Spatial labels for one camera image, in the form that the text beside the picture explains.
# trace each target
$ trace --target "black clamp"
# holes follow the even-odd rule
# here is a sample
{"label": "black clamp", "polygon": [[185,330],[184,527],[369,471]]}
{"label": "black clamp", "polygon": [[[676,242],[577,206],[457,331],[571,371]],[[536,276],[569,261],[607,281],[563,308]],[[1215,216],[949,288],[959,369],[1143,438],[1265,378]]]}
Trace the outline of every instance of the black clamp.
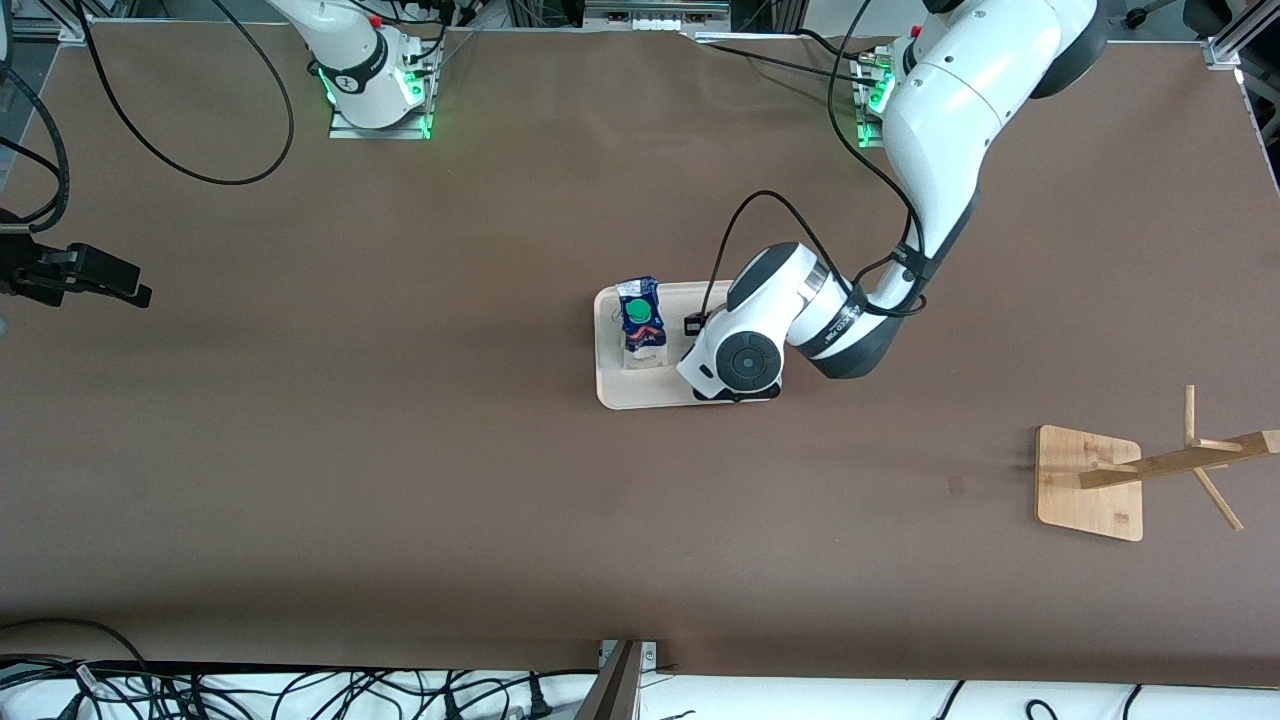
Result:
{"label": "black clamp", "polygon": [[0,233],[0,295],[58,307],[67,292],[92,292],[146,307],[151,288],[138,283],[140,274],[137,265],[82,242],[56,250],[27,233]]}
{"label": "black clamp", "polygon": [[933,279],[933,273],[938,270],[938,265],[942,264],[942,260],[925,258],[923,252],[910,245],[906,245],[905,242],[900,242],[896,247],[893,247],[893,252],[891,252],[890,256],[895,263],[906,268],[906,272],[902,273],[902,279],[908,282],[911,282],[915,278],[929,282]]}

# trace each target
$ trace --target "wooden peg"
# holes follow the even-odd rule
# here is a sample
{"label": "wooden peg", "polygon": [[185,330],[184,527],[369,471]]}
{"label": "wooden peg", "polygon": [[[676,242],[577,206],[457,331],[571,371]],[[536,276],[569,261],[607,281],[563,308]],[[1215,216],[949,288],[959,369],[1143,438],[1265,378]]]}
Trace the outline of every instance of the wooden peg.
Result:
{"label": "wooden peg", "polygon": [[1210,450],[1225,450],[1226,452],[1244,452],[1244,446],[1238,442],[1225,442],[1221,439],[1193,438],[1187,447],[1207,447]]}
{"label": "wooden peg", "polygon": [[1111,470],[1112,473],[1137,473],[1133,465],[1116,465],[1115,462],[1094,462],[1094,470]]}
{"label": "wooden peg", "polygon": [[1280,454],[1280,430],[1249,433],[1234,437],[1226,442],[1239,445],[1240,450],[1226,451],[1213,447],[1185,447],[1129,462],[1129,465],[1138,469],[1137,473],[1117,473],[1115,470],[1089,470],[1080,473],[1078,477],[1079,487],[1082,489],[1092,489],[1123,483],[1138,483],[1187,473],[1194,468],[1221,465],[1224,461],[1235,464],[1242,460]]}
{"label": "wooden peg", "polygon": [[1217,492],[1213,480],[1208,479],[1208,473],[1203,468],[1193,468],[1193,471],[1196,473],[1196,479],[1201,482],[1201,487],[1208,493],[1210,500],[1217,506],[1217,511],[1222,514],[1222,518],[1226,518],[1226,523],[1231,525],[1231,529],[1243,530],[1244,523],[1240,523],[1240,519],[1235,516],[1235,511],[1226,503],[1222,493]]}
{"label": "wooden peg", "polygon": [[1183,446],[1192,447],[1196,442],[1196,386],[1187,386],[1183,400]]}

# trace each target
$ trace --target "blue packaging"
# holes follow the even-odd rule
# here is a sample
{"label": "blue packaging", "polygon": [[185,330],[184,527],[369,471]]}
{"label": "blue packaging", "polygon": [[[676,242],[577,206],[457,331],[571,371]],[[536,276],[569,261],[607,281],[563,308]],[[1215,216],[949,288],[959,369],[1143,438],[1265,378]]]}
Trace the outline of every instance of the blue packaging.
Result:
{"label": "blue packaging", "polygon": [[645,275],[621,282],[616,287],[622,305],[623,348],[635,360],[657,360],[667,346],[667,331],[658,313],[658,281]]}

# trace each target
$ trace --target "power cord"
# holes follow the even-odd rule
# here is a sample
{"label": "power cord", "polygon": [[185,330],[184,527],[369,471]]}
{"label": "power cord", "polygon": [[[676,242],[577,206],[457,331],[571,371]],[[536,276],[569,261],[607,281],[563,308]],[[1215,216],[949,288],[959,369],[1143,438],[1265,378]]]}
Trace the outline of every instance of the power cord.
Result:
{"label": "power cord", "polygon": [[76,720],[76,717],[79,716],[79,703],[83,701],[84,693],[76,693],[72,696],[70,702],[67,703],[67,707],[64,707],[61,712],[58,714],[58,717],[54,717],[52,720]]}
{"label": "power cord", "polygon": [[27,81],[22,79],[22,76],[14,72],[14,69],[6,61],[0,61],[0,74],[3,74],[9,82],[12,82],[13,86],[18,88],[18,92],[20,92],[23,97],[26,97],[27,101],[31,102],[31,106],[36,110],[36,114],[40,115],[40,120],[45,123],[45,129],[49,131],[49,140],[54,145],[54,158],[56,159],[56,165],[54,163],[50,163],[45,158],[40,156],[38,154],[27,150],[26,147],[23,147],[17,142],[13,142],[8,138],[0,138],[4,140],[5,147],[26,158],[36,160],[41,165],[47,168],[50,172],[52,172],[54,176],[58,178],[58,190],[54,192],[54,197],[49,202],[46,202],[40,210],[36,210],[35,213],[19,219],[19,222],[23,224],[38,220],[36,222],[36,224],[28,228],[28,231],[32,234],[35,234],[37,232],[44,232],[56,225],[58,220],[63,219],[63,214],[67,213],[67,204],[70,200],[70,165],[67,161],[67,146],[63,143],[63,135],[58,132],[58,123],[54,122],[54,115],[49,111],[49,108],[46,108],[45,102],[40,99],[40,94],[32,90],[31,86],[27,85]]}
{"label": "power cord", "polygon": [[947,715],[951,712],[951,705],[955,703],[956,696],[960,694],[960,688],[963,687],[964,687],[964,680],[957,680],[955,687],[951,688],[951,693],[947,694],[947,701],[942,705],[942,711],[938,712],[937,717],[934,717],[933,720],[947,720]]}
{"label": "power cord", "polygon": [[[8,137],[0,137],[0,145],[8,147],[9,150],[13,150],[18,155],[22,155],[23,158],[35,160],[37,164],[40,164],[40,167],[45,168],[50,173],[54,173],[54,178],[61,178],[58,165],[50,163],[49,159],[46,159],[44,155],[33,150],[26,149],[22,145],[18,145],[17,142],[9,140]],[[54,196],[50,197],[49,201],[40,208],[40,210],[36,210],[29,215],[23,215],[22,218],[18,218],[18,222],[20,224],[29,225],[31,223],[36,222],[40,218],[44,218],[50,211],[52,211],[55,205],[58,205],[58,191],[54,191]]]}
{"label": "power cord", "polygon": [[[1140,692],[1142,692],[1142,683],[1138,683],[1137,685],[1133,687],[1132,691],[1129,691],[1129,696],[1124,698],[1124,710],[1120,714],[1121,720],[1129,720],[1129,708],[1133,707],[1133,701],[1134,698],[1138,697],[1138,693]],[[1034,710],[1037,707],[1043,707],[1044,712],[1048,712],[1048,720],[1057,720],[1057,712],[1053,712],[1053,708],[1050,707],[1047,702],[1039,698],[1028,700],[1027,705],[1023,706],[1023,712],[1027,715],[1027,720],[1042,720],[1039,717],[1036,717]]]}
{"label": "power cord", "polygon": [[543,684],[538,682],[538,675],[534,673],[529,674],[529,720],[543,720],[556,708],[547,702],[543,696]]}
{"label": "power cord", "polygon": [[1142,683],[1138,683],[1129,691],[1129,697],[1124,698],[1124,710],[1120,714],[1121,720],[1129,720],[1129,708],[1133,707],[1133,701],[1138,698],[1138,693],[1142,692]]}
{"label": "power cord", "polygon": [[435,53],[436,50],[439,50],[440,49],[440,44],[444,42],[444,32],[447,29],[448,29],[448,26],[445,26],[444,23],[440,23],[440,35],[435,36],[435,42],[431,44],[431,49],[430,50],[424,50],[422,53],[420,53],[417,55],[411,55],[410,59],[408,59],[408,61],[410,63],[416,63],[416,61],[419,61],[419,60],[421,60],[424,58],[430,58],[431,53]]}
{"label": "power cord", "polygon": [[858,53],[842,53],[835,45],[832,45],[831,41],[828,41],[826,37],[818,35],[817,32],[814,32],[814,31],[812,31],[809,28],[803,27],[803,28],[795,31],[791,35],[799,35],[801,37],[808,37],[809,40],[814,40],[814,41],[818,42],[818,45],[822,45],[823,50],[826,50],[827,53],[831,53],[832,55],[838,55],[838,56],[844,58],[845,60],[856,60],[858,59],[858,55],[859,55]]}
{"label": "power cord", "polygon": [[[726,47],[723,45],[714,45],[714,44],[707,44],[707,46],[708,47],[713,47],[716,50],[719,50],[721,53],[730,53],[730,54],[733,54],[733,55],[741,55],[744,58],[751,58],[754,60],[760,60],[763,63],[771,63],[771,64],[780,65],[780,67],[783,67],[783,68],[791,68],[792,70],[800,70],[803,73],[810,73],[810,74],[822,76],[822,77],[827,77],[827,76],[831,74],[827,70],[819,70],[818,68],[810,68],[809,65],[801,65],[799,63],[791,63],[791,61],[787,61],[787,60],[780,60],[777,58],[769,58],[768,55],[758,55],[755,53],[748,53],[746,50],[739,50],[737,47]],[[872,87],[872,86],[876,85],[876,81],[872,79],[872,78],[845,76],[845,74],[840,74],[838,72],[836,73],[836,79],[845,79],[845,81],[849,81],[849,82],[856,82],[858,85],[865,85],[867,87]]]}
{"label": "power cord", "polygon": [[[888,188],[892,190],[895,195],[897,195],[899,200],[902,201],[902,205],[906,206],[906,224],[902,227],[902,237],[899,241],[899,243],[901,245],[902,242],[906,242],[906,238],[910,236],[913,224],[915,225],[916,229],[915,233],[916,238],[919,238],[919,241],[923,242],[924,234],[920,225],[920,217],[919,213],[916,213],[915,205],[911,202],[911,199],[908,197],[905,192],[902,192],[902,188],[899,187],[896,182],[893,182],[893,178],[888,177],[884,173],[884,170],[876,167],[874,163],[868,160],[865,155],[859,152],[858,149],[849,142],[849,138],[845,137],[844,128],[840,127],[840,120],[836,118],[835,97],[836,97],[836,81],[840,79],[837,77],[837,73],[840,72],[840,63],[846,58],[845,49],[849,47],[849,41],[854,36],[854,29],[858,28],[858,23],[863,19],[863,14],[867,13],[867,8],[869,5],[870,0],[863,0],[861,6],[858,8],[858,13],[854,15],[854,20],[849,23],[849,31],[845,32],[845,37],[840,42],[840,47],[835,50],[836,61],[831,67],[831,76],[827,81],[827,118],[831,120],[831,127],[832,129],[836,131],[836,137],[840,138],[840,143],[845,146],[845,150],[847,150],[849,154],[854,156],[854,159],[861,163],[863,167],[865,167],[884,184],[887,184]],[[868,272],[887,264],[890,260],[892,260],[892,256],[886,256],[884,259],[878,260],[877,263],[873,263],[867,268],[863,268],[858,273],[858,275],[861,277]],[[870,313],[872,315],[884,315],[887,318],[908,318],[919,314],[922,310],[924,310],[924,306],[928,302],[927,300],[924,300],[924,295],[922,293],[923,288],[920,287],[920,282],[922,282],[920,278],[916,277],[915,281],[913,282],[911,291],[908,292],[906,299],[904,299],[902,302],[900,302],[896,307],[881,307],[878,305],[868,302],[865,307],[867,313]],[[916,299],[919,299],[922,302],[913,309],[911,305],[916,302]]]}
{"label": "power cord", "polygon": [[1057,720],[1057,712],[1053,712],[1053,708],[1050,707],[1047,702],[1038,698],[1028,700],[1027,705],[1023,707],[1023,711],[1027,714],[1027,720],[1037,720],[1036,715],[1032,712],[1037,707],[1043,707],[1044,711],[1048,712],[1050,720]]}
{"label": "power cord", "polygon": [[[412,720],[420,720],[426,711],[430,708],[431,702],[438,697],[445,698],[445,719],[447,720],[461,720],[462,714],[470,707],[475,706],[477,702],[492,697],[495,693],[503,693],[506,696],[504,708],[500,717],[506,717],[507,711],[511,707],[511,693],[509,689],[530,683],[531,687],[536,687],[538,682],[544,678],[554,678],[561,675],[596,675],[598,670],[556,670],[550,673],[530,673],[527,676],[516,678],[513,680],[499,680],[494,678],[486,678],[480,680],[474,680],[468,683],[458,684],[463,676],[471,674],[470,670],[451,671],[443,687],[435,691],[428,691],[422,685],[421,674],[416,674],[419,687],[417,689],[406,688],[397,683],[390,682],[388,678],[393,673],[392,670],[349,670],[349,669],[335,669],[324,667],[317,670],[310,670],[298,674],[298,676],[291,679],[283,689],[279,692],[268,692],[259,689],[223,689],[209,687],[202,683],[198,674],[187,674],[184,676],[178,676],[173,674],[155,673],[151,670],[147,661],[138,652],[132,642],[128,641],[118,630],[92,620],[79,620],[70,618],[37,618],[31,620],[22,620],[18,623],[10,623],[6,625],[0,625],[0,632],[13,630],[28,625],[70,625],[93,629],[110,635],[115,642],[118,642],[128,655],[133,659],[133,669],[118,669],[118,664],[111,664],[111,667],[97,667],[97,676],[91,671],[91,664],[73,660],[69,657],[51,656],[51,655],[0,655],[0,661],[20,661],[32,665],[38,665],[40,670],[27,670],[19,673],[14,676],[5,678],[0,680],[0,691],[6,691],[15,688],[26,683],[33,683],[46,679],[56,678],[73,678],[79,688],[79,700],[88,700],[93,703],[97,720],[105,720],[108,715],[102,712],[102,703],[118,703],[128,706],[129,711],[133,714],[136,720],[257,720],[257,715],[251,712],[243,703],[238,702],[236,694],[260,694],[274,697],[274,703],[271,706],[271,712],[269,715],[270,720],[278,720],[280,716],[280,706],[283,705],[284,697],[292,692],[300,691],[302,688],[308,688],[328,680],[333,680],[343,673],[351,673],[351,680],[339,689],[333,697],[330,697],[324,705],[321,705],[315,712],[310,715],[310,720],[346,720],[351,712],[355,702],[362,696],[369,694],[378,697],[385,702],[392,702],[397,706],[397,714],[403,720],[404,708],[387,694],[383,694],[374,688],[376,685],[385,685],[396,692],[401,692],[412,697],[421,700],[421,706],[417,708]],[[113,678],[123,678],[122,689],[116,683],[110,682]],[[142,692],[140,694],[132,694],[134,688],[131,685],[131,680],[138,680],[142,684]],[[456,693],[468,691],[480,685],[497,685],[494,689],[480,693],[472,697],[466,703],[458,705],[456,702]],[[109,692],[115,697],[102,697],[97,694],[99,692]],[[539,693],[531,692],[531,698],[540,696]],[[137,703],[150,703],[150,710],[147,716],[138,711]],[[79,707],[79,701],[76,702],[76,708]],[[329,708],[333,707],[332,715],[326,716]],[[64,717],[67,712],[73,712],[72,710],[64,710],[55,720],[76,720],[74,714],[72,717]]]}
{"label": "power cord", "polygon": [[257,44],[257,41],[253,40],[253,36],[250,35],[250,32],[244,29],[244,26],[241,24],[238,19],[236,19],[236,15],[233,15],[230,10],[227,9],[227,5],[223,5],[221,0],[210,0],[210,3],[212,3],[214,5],[218,6],[219,10],[221,10],[223,15],[225,15],[227,19],[230,20],[233,26],[236,26],[236,29],[239,31],[239,33],[244,37],[244,40],[253,47],[253,51],[257,53],[257,56],[262,59],[262,64],[265,64],[266,69],[270,70],[271,77],[275,79],[276,87],[280,88],[280,99],[284,101],[284,113],[288,115],[288,123],[289,123],[288,136],[284,138],[284,147],[280,149],[280,154],[265,170],[255,176],[250,176],[247,178],[225,179],[225,178],[215,178],[212,176],[206,176],[204,173],[197,173],[196,170],[192,170],[182,165],[173,158],[165,155],[159,147],[152,145],[151,141],[147,140],[145,135],[142,135],[142,131],[140,131],[137,126],[133,124],[133,120],[129,119],[128,113],[125,113],[124,108],[120,106],[120,101],[115,97],[115,90],[111,88],[111,82],[106,77],[106,70],[102,69],[102,58],[99,55],[97,44],[93,41],[93,31],[91,29],[88,22],[88,14],[84,10],[84,1],[73,0],[73,4],[76,6],[76,15],[81,20],[81,27],[84,28],[84,45],[88,46],[90,58],[92,58],[93,60],[93,72],[97,73],[97,79],[99,83],[101,83],[102,86],[102,92],[106,94],[106,99],[111,102],[111,108],[115,110],[116,117],[120,118],[120,122],[124,123],[124,127],[129,129],[133,137],[137,138],[137,141],[141,142],[142,146],[146,147],[152,155],[160,159],[160,161],[163,161],[164,164],[169,165],[170,168],[178,170],[179,173],[189,178],[195,178],[201,182],[207,182],[210,184],[221,184],[221,186],[252,184],[274,173],[276,168],[279,168],[280,164],[284,163],[284,158],[288,156],[289,149],[293,147],[293,135],[294,135],[293,102],[289,100],[289,91],[284,88],[284,81],[280,79],[280,73],[275,69],[275,65],[271,63],[271,59],[266,56],[266,53]]}
{"label": "power cord", "polygon": [[822,241],[818,240],[818,234],[813,232],[812,227],[809,227],[809,222],[804,219],[804,215],[800,214],[800,210],[797,210],[796,206],[792,205],[790,200],[782,197],[782,195],[772,190],[756,190],[755,192],[749,195],[746,200],[741,202],[741,205],[737,206],[737,210],[733,211],[733,217],[730,218],[728,220],[728,227],[724,228],[724,237],[721,238],[721,247],[716,252],[716,264],[712,265],[712,278],[707,281],[707,292],[703,295],[703,310],[699,314],[699,316],[703,318],[704,320],[707,318],[707,304],[710,301],[712,297],[712,286],[716,284],[716,275],[719,273],[721,260],[724,259],[724,247],[728,246],[728,236],[733,234],[733,225],[737,224],[737,218],[742,214],[744,210],[746,210],[748,205],[750,205],[759,197],[772,197],[778,202],[781,202],[782,206],[791,213],[791,217],[795,218],[797,223],[800,223],[800,227],[804,229],[805,234],[809,236],[809,242],[813,242],[813,246],[818,249],[818,254],[822,255],[822,261],[826,263],[827,268],[831,269],[831,273],[836,278],[836,282],[840,283],[840,288],[845,291],[846,296],[851,296],[852,291],[849,288],[845,277],[840,274],[840,270],[836,268],[835,260],[832,260],[831,255],[827,254],[827,249],[823,247]]}

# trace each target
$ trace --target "green bottle cap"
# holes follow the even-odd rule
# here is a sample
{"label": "green bottle cap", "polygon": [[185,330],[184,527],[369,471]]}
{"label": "green bottle cap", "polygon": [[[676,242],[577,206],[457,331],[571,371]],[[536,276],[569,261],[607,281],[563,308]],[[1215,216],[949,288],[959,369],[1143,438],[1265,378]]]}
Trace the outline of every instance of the green bottle cap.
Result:
{"label": "green bottle cap", "polygon": [[649,318],[653,318],[653,309],[649,304],[640,297],[627,301],[627,318],[632,323],[648,323]]}

